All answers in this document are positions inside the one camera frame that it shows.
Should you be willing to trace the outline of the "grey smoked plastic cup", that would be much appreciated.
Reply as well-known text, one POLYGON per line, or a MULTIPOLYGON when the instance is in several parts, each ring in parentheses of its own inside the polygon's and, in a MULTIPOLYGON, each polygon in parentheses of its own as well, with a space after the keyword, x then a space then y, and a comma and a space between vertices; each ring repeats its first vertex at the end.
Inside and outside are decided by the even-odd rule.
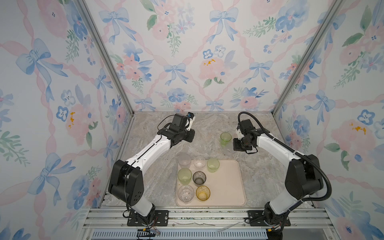
POLYGON ((197 171, 193 174, 193 182, 196 185, 203 185, 207 180, 207 176, 202 171, 197 171))

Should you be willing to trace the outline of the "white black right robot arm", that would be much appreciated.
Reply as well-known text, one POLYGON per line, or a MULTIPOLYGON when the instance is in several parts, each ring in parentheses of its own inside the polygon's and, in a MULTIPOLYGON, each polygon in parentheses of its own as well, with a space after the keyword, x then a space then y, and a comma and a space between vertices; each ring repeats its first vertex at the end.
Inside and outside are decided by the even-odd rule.
POLYGON ((267 225, 282 224, 289 212, 300 206, 305 198, 323 189, 321 173, 305 159, 308 158, 318 166, 319 161, 315 156, 299 156, 299 152, 289 148, 268 130, 255 128, 250 119, 238 122, 237 134, 238 137, 233 141, 234 151, 251 154, 253 149, 261 148, 287 169, 285 188, 265 205, 263 220, 267 225))

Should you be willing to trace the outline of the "clear plastic cup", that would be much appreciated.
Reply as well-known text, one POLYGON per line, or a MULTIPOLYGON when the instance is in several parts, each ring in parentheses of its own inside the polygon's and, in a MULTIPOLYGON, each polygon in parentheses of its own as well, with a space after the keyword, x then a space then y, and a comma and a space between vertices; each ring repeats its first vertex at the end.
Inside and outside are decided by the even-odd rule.
POLYGON ((192 157, 187 153, 178 153, 177 159, 181 168, 189 168, 192 162, 192 157))
POLYGON ((196 157, 194 159, 194 166, 196 168, 199 168, 199 169, 204 168, 206 166, 206 163, 207 163, 207 160, 202 156, 196 157))
POLYGON ((194 189, 189 185, 183 185, 178 190, 178 198, 183 203, 190 202, 195 196, 194 189))
POLYGON ((233 145, 232 143, 229 143, 227 144, 224 148, 223 148, 223 154, 227 157, 232 157, 234 155, 235 151, 233 149, 233 145))

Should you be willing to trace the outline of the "light green plastic cup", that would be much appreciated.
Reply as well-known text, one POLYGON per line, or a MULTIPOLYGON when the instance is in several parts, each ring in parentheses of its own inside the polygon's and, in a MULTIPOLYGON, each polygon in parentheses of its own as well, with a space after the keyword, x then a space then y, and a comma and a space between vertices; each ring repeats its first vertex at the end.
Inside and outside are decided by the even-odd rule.
POLYGON ((215 158, 211 158, 207 161, 207 168, 210 173, 215 173, 220 167, 220 161, 215 158))
POLYGON ((192 172, 188 168, 181 168, 178 171, 178 180, 182 185, 189 185, 192 179, 192 172))

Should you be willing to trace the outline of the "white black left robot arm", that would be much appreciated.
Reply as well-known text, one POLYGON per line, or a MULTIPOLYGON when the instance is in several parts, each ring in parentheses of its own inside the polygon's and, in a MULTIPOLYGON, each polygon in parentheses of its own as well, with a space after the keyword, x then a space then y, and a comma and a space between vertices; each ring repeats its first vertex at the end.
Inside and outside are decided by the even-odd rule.
POLYGON ((112 168, 108 192, 141 217, 153 217, 155 205, 144 197, 144 174, 165 152, 182 141, 191 143, 195 114, 174 114, 171 123, 158 128, 154 139, 133 157, 117 160, 112 168))

